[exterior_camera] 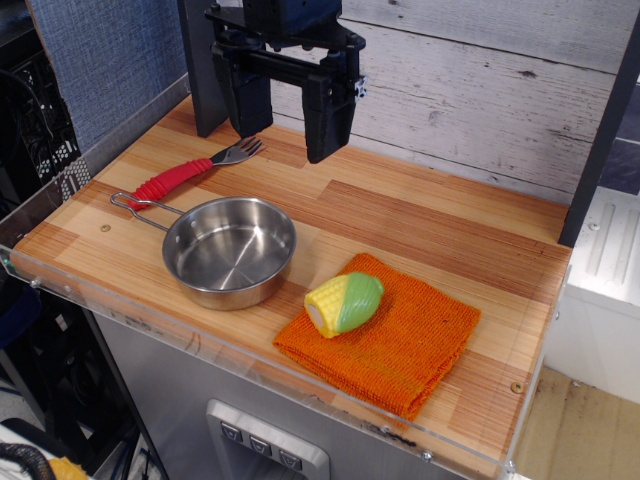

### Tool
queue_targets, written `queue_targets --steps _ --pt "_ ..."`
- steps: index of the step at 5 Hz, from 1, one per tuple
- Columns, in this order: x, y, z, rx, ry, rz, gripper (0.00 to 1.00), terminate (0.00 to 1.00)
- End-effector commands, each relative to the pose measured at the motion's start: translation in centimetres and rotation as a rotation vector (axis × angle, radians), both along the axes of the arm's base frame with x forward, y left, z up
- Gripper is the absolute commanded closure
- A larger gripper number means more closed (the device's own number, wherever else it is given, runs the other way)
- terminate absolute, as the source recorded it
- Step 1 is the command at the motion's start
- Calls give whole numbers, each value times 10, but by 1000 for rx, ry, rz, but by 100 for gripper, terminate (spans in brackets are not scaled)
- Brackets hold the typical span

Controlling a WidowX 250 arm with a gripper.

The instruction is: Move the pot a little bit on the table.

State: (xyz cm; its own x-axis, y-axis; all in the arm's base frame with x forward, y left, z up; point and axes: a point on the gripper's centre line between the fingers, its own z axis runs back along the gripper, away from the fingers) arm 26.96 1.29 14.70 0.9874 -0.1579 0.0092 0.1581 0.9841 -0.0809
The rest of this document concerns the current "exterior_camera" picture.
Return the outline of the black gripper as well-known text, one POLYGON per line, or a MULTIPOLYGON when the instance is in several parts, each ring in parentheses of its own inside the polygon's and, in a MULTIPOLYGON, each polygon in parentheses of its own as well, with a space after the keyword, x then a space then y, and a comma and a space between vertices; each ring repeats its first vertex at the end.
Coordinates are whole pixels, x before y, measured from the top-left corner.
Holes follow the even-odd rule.
POLYGON ((273 124, 270 79, 303 86, 307 159, 317 164, 349 142, 355 103, 366 96, 360 35, 339 23, 340 1, 217 2, 213 24, 216 79, 241 138, 273 124))

